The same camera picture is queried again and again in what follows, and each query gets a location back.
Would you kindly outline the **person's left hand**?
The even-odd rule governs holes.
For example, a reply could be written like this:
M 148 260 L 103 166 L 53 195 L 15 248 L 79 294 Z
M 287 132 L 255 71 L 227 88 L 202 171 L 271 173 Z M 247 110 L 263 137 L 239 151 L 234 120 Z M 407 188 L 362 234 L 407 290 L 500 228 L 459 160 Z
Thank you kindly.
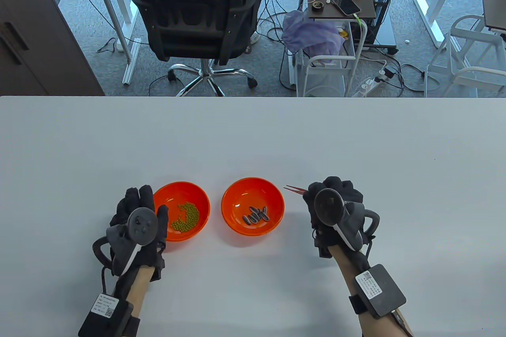
M 165 267 L 162 253 L 166 248 L 169 217 L 166 205 L 161 205 L 157 211 L 154 210 L 152 188 L 149 185 L 143 185 L 140 189 L 127 189 L 124 198 L 117 204 L 116 213 L 109 225 L 115 226 L 126 223 L 130 214 L 140 207 L 146 207 L 157 215 L 157 235 L 150 244 L 142 247 L 137 253 L 131 268 L 139 268 L 141 266 L 154 267 L 151 281 L 158 281 L 161 278 L 161 270 Z

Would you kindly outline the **person's right hand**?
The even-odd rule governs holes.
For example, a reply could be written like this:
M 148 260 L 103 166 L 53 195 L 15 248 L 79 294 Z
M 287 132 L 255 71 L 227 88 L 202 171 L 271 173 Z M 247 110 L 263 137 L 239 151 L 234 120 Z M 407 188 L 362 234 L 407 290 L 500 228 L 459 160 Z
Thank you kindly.
M 370 245 L 380 223 L 379 215 L 366 209 L 363 195 L 351 181 L 328 177 L 314 182 L 302 195 L 310 213 L 314 245 L 322 258 L 330 258 L 330 248 L 339 246 L 359 272 L 370 268 L 368 254 L 361 252 Z

